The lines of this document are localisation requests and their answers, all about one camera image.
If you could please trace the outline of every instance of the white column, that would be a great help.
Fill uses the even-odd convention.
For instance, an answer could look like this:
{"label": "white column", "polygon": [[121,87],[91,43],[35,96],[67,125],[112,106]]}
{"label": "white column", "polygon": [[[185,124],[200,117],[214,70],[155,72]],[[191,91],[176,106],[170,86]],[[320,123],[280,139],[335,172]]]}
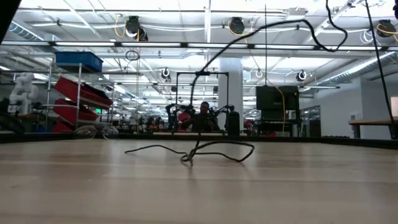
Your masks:
{"label": "white column", "polygon": [[[219,71],[229,72],[228,104],[235,106],[240,115],[240,130],[243,130],[243,66],[241,58],[220,58]],[[227,104],[227,77],[218,76],[218,108]],[[218,116],[218,126],[225,129],[225,114]]]}

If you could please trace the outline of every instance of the yellow cable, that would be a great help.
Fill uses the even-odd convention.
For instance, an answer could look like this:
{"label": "yellow cable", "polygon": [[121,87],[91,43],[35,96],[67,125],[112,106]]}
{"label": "yellow cable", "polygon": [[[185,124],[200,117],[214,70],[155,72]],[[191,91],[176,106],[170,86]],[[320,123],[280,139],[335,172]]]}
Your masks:
{"label": "yellow cable", "polygon": [[385,34],[392,34],[392,35],[394,36],[394,39],[396,40],[396,42],[398,42],[398,38],[397,38],[397,36],[396,36],[396,34],[398,34],[398,32],[389,32],[389,31],[380,29],[380,26],[382,26],[382,25],[379,24],[379,25],[376,26],[376,29],[377,29],[378,31],[383,32],[383,33],[385,33]]}
{"label": "yellow cable", "polygon": [[383,33],[385,33],[385,34],[398,34],[398,32],[389,32],[389,31],[380,29],[380,26],[382,26],[382,25],[381,24],[377,25],[376,29],[381,31],[381,32],[383,32]]}
{"label": "yellow cable", "polygon": [[114,25],[114,33],[115,33],[118,37],[123,38],[124,35],[126,35],[126,22],[127,22],[127,21],[124,21],[123,35],[120,35],[120,34],[118,33],[118,20],[119,20],[119,16],[116,16],[116,23],[115,23],[115,25]]}
{"label": "yellow cable", "polygon": [[[251,55],[251,57],[253,58],[253,60],[254,60],[254,63],[258,66],[258,64],[257,64],[257,62],[256,62],[256,59],[254,58],[254,56],[253,56],[253,54],[250,52],[250,55]],[[284,134],[284,132],[285,132],[285,124],[286,124],[286,110],[285,110],[285,96],[284,96],[284,93],[277,87],[277,86],[275,86],[274,84],[272,84],[272,82],[271,81],[269,81],[269,79],[267,78],[267,77],[265,77],[266,79],[267,79],[267,81],[269,82],[269,83],[271,83],[271,85],[272,86],[274,86],[275,87],[275,89],[277,89],[278,91],[279,91],[279,93],[282,95],[282,104],[283,104],[283,114],[284,114],[284,123],[283,123],[283,125],[282,125],[282,136],[283,136],[283,134]]]}
{"label": "yellow cable", "polygon": [[277,90],[279,91],[279,93],[282,95],[282,104],[283,104],[283,106],[284,106],[284,123],[283,123],[283,125],[282,125],[282,137],[283,137],[283,134],[284,134],[284,132],[285,132],[285,123],[286,123],[285,96],[284,96],[284,93],[282,92],[282,90],[279,89],[279,87],[277,87],[277,86],[275,86],[274,84],[272,84],[272,82],[269,81],[268,78],[266,78],[266,79],[267,79],[267,81],[268,81],[269,83],[271,83],[271,85],[274,86],[275,89],[277,89]]}

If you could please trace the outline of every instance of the black monitor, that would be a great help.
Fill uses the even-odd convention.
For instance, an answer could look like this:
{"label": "black monitor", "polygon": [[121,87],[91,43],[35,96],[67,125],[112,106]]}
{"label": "black monitor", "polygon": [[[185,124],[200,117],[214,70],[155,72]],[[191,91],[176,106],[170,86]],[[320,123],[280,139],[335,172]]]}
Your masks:
{"label": "black monitor", "polygon": [[[285,110],[296,110],[299,103],[297,86],[278,86],[285,98]],[[280,92],[273,86],[256,87],[257,110],[282,110],[283,100]]]}

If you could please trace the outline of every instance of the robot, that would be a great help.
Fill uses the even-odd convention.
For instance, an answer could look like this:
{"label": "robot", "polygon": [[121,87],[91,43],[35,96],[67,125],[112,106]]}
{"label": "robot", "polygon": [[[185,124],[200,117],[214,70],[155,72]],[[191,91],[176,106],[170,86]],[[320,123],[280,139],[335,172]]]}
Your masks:
{"label": "robot", "polygon": [[10,94],[10,104],[8,113],[11,114],[28,114],[33,99],[39,95],[39,89],[32,84],[34,79],[33,73],[22,73],[16,78],[16,85]]}

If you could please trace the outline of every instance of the wooden table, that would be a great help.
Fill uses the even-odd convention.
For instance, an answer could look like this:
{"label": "wooden table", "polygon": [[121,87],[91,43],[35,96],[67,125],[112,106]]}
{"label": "wooden table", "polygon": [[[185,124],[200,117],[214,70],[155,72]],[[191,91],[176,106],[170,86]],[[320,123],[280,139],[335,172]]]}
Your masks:
{"label": "wooden table", "polygon": [[394,122],[395,124],[392,124],[390,119],[360,119],[348,121],[348,124],[354,129],[354,138],[361,138],[361,126],[388,126],[391,139],[398,139],[398,117],[394,117]]}
{"label": "wooden table", "polygon": [[[198,133],[193,133],[193,132],[186,132],[186,133],[183,133],[183,132],[175,132],[175,133],[171,133],[171,132],[154,132],[153,134],[155,134],[155,135],[176,135],[176,136],[197,136],[198,135]],[[202,135],[202,136],[222,136],[223,135],[223,133],[200,133],[200,135]],[[241,133],[240,134],[240,136],[247,136],[248,134],[245,134],[245,133]]]}
{"label": "wooden table", "polygon": [[[0,223],[340,224],[398,220],[398,151],[254,143],[244,163],[164,149],[195,142],[100,139],[2,144]],[[245,147],[204,151],[230,156]]]}

